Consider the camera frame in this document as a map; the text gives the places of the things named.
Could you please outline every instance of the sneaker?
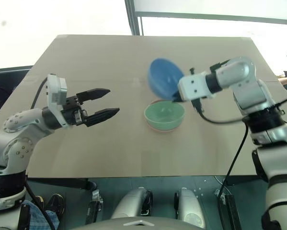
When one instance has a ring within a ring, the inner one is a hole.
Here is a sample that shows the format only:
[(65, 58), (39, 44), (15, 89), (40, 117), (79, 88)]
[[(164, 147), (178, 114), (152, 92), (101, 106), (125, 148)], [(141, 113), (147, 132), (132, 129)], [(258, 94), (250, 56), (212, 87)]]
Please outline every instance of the sneaker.
[[(42, 196), (37, 195), (36, 199), (37, 199), (38, 204), (41, 206), (41, 208), (44, 209), (44, 200), (43, 200)], [(36, 202), (34, 200), (31, 200), (31, 202), (34, 205), (36, 205)]]
[(65, 202), (63, 196), (60, 194), (53, 194), (46, 205), (45, 210), (55, 212), (60, 220), (65, 211)]

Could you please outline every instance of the green bowl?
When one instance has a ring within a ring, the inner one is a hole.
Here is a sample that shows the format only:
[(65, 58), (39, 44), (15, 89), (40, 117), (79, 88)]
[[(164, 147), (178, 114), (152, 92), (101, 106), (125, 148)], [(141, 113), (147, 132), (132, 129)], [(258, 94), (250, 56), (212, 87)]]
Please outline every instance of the green bowl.
[(158, 131), (170, 131), (183, 121), (185, 109), (181, 104), (160, 101), (150, 104), (144, 111), (147, 123)]

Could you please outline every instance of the blue bowl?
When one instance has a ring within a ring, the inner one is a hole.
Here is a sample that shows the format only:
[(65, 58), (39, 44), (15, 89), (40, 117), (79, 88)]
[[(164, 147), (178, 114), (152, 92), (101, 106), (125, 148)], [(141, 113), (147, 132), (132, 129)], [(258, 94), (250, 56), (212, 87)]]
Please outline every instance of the blue bowl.
[(149, 87), (158, 97), (172, 100), (178, 91), (177, 84), (183, 77), (183, 72), (171, 61), (158, 58), (149, 67)]

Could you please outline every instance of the floor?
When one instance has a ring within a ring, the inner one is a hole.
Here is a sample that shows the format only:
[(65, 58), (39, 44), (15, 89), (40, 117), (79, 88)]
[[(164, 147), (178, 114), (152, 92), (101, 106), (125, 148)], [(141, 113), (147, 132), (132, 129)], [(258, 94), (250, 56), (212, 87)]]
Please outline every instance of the floor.
[[(205, 213), (207, 229), (219, 230), (220, 220), (214, 192), (220, 187), (213, 176), (176, 176), (176, 177), (131, 177), (95, 178), (104, 199), (102, 220), (109, 219), (121, 198), (131, 189), (143, 186), (153, 192), (152, 216), (174, 218), (174, 192), (182, 187), (192, 189), (198, 196)], [(91, 191), (75, 188), (29, 182), (36, 195), (49, 200), (53, 193), (60, 193), (66, 199), (66, 213), (59, 230), (69, 230), (85, 224)], [(265, 207), (267, 184), (261, 180), (229, 187), (235, 195), (236, 205), (243, 230), (262, 229), (260, 218)]]

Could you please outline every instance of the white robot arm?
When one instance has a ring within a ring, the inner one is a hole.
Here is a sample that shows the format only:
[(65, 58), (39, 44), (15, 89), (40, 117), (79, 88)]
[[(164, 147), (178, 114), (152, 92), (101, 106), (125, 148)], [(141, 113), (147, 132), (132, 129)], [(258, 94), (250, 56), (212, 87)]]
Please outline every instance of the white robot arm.
[(269, 182), (263, 229), (287, 230), (287, 124), (266, 85), (256, 79), (255, 65), (246, 57), (238, 57), (212, 66), (210, 74), (184, 76), (174, 100), (211, 97), (228, 87), (258, 146), (252, 153), (256, 172)]
[[(93, 89), (67, 98), (65, 80), (49, 74), (48, 107), (21, 111), (5, 120), (0, 130), (0, 227), (8, 223), (4, 221), (7, 216), (19, 219), (26, 192), (25, 171), (37, 142), (55, 129), (81, 124), (90, 127), (114, 116), (119, 108), (104, 109), (88, 116), (81, 107), (84, 101), (101, 98), (109, 92)], [(17, 224), (12, 222), (7, 228), (17, 229)]]

